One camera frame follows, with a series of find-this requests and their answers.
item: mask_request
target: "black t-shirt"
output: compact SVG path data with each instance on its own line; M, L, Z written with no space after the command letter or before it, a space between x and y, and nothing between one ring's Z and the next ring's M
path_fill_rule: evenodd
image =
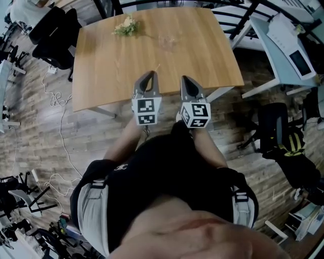
M108 178L109 251L119 245L132 221L158 196L175 196L192 210L211 212L233 222L233 185L246 187L244 175L229 168L216 169L197 153L190 135L175 133L145 142L127 162L92 162L71 196L71 216L77 221L81 188L96 179Z

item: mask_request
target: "white power adapter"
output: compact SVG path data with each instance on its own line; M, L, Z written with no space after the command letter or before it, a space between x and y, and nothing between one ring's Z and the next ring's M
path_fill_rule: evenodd
M32 173L32 175L34 176L35 181L38 183L38 176L37 176L36 170L33 169L33 170L31 171L31 173Z
M56 74L57 68L56 67L49 67L49 70L47 71L49 74Z

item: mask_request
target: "shirt logo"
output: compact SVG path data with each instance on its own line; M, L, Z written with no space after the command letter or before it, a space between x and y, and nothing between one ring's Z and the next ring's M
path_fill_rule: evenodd
M128 166L128 164L121 164L121 165L117 166L114 171L125 170L127 168L127 166Z

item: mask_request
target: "white desk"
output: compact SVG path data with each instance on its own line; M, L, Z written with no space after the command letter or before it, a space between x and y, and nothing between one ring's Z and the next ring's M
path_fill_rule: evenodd
M22 74L26 74L26 71L14 66L12 63L10 63L7 60L3 60L0 64L0 115L1 115L0 132L2 133L4 133L4 125L11 125L11 126L20 125L20 122L11 122L11 121L2 120L2 112L4 108L6 88L7 88L8 77L10 75L11 69L14 69L17 72L20 72Z
M247 93L242 95L242 98L247 98L258 94L264 90L275 87L279 84L290 84L290 85L300 85L302 86L299 89L292 90L287 92L287 95L295 94L305 89L309 89L312 87L316 87L317 84L314 78L308 80L301 80L293 66L283 54L283 52L279 49L279 47L267 36L269 23L263 21L261 19L250 17L249 22L246 23L245 27L242 29L241 33L234 39L231 46L234 49L239 42L243 39L243 37L249 32L251 27L254 29L257 34L265 53L269 59L271 68L274 73L274 79L254 88Z

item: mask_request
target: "black metal railing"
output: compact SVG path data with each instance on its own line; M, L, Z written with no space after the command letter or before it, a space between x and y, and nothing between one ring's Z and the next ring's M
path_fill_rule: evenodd
M114 15L120 15L123 14L123 8L126 7L130 7L130 6L136 6L136 5L142 5L142 4L149 4L149 3L158 3L158 2L166 2L163 0L137 0L134 2L129 2L129 3L125 3L125 4L120 4L119 0L111 0L112 3L112 7L114 9ZM176 3L176 2L182 2L183 1L170 1L170 3ZM268 19L268 21L270 21L273 16L268 15L266 13L260 12L259 10L257 10L257 7L259 5L263 5L266 6L278 13L282 13L284 14L288 19L290 19L292 21L293 24L300 24L305 28L305 33L306 35L311 35L314 39L316 39L320 44L323 44L323 42L312 32L312 30L317 27L318 25L321 24L321 21L318 19L316 21L314 21L313 23L304 23L299 21L297 18L295 18L293 15L291 15L290 13L288 13L287 11L283 10L282 8L276 6L275 4L267 1L267 0L253 0L251 5L249 7L240 5L240 4L236 4L236 3L232 3L232 2L226 2L225 0L208 0L208 1L204 1L204 3L212 3L212 4L218 4L221 6L233 6L233 7L237 7L240 9L245 10L245 14L242 15L237 15L237 14L232 14L232 13L227 13L227 12L219 12L219 11L213 11L214 14L217 15L224 15L224 16L229 16L229 17L236 17L236 18L240 18L240 21L238 24L235 23L228 23L228 22L219 22L219 24L221 25L227 25L227 26L232 26L232 29L228 29L228 30L224 30L224 33L230 34L229 38L230 39L234 39L239 33L240 31L244 28L246 22L249 20L250 16L252 14L259 14L262 15L264 17L266 17ZM253 34L253 32L249 32L247 34L247 36L249 37L256 37L257 36L255 34Z

